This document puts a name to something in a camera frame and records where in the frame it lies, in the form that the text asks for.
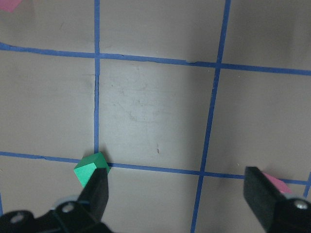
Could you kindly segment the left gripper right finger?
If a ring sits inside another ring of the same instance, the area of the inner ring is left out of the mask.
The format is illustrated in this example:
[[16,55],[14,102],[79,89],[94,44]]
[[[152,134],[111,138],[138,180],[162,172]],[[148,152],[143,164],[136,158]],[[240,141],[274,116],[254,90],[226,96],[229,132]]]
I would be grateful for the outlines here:
[[247,166],[244,171],[243,196],[263,228],[289,228],[282,194],[259,168]]

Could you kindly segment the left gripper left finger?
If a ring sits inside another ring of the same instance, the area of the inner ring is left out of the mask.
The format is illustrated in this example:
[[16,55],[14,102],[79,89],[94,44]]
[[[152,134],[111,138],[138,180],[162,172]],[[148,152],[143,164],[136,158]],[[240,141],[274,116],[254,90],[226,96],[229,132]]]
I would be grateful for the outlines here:
[[77,201],[97,222],[101,222],[108,203],[108,177],[106,168],[97,168],[94,170]]

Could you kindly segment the green cube near left arm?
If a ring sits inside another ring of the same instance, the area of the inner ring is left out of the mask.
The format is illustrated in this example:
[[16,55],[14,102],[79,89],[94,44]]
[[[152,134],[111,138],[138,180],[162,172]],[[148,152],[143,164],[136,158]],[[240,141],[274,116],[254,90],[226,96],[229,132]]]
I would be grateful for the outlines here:
[[107,174],[110,172],[110,167],[101,152],[82,158],[73,171],[81,186],[84,188],[93,172],[98,168],[105,168]]

